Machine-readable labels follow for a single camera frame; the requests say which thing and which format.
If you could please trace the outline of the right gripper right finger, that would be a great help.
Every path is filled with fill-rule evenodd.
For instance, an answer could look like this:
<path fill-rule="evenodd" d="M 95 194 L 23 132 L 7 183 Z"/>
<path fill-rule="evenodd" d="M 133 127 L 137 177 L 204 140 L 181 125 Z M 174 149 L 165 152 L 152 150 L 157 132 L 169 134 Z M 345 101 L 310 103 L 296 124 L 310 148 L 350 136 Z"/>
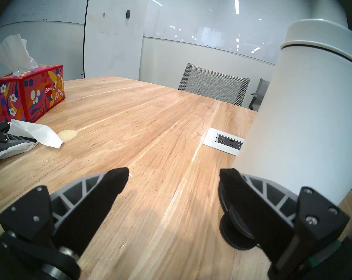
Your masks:
<path fill-rule="evenodd" d="M 271 262 L 270 280 L 312 279 L 311 272 L 336 253 L 350 216 L 311 186 L 295 194 L 263 178 L 222 168 L 220 184 L 234 211 Z"/>

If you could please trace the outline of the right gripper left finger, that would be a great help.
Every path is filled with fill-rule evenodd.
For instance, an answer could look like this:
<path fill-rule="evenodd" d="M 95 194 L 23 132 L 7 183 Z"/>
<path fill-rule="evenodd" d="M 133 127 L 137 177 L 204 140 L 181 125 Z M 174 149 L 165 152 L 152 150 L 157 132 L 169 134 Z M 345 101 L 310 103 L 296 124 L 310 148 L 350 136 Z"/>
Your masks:
<path fill-rule="evenodd" d="M 52 194 L 39 185 L 0 214 L 4 232 L 46 249 L 66 247 L 81 256 L 129 178 L 121 167 L 77 179 Z"/>

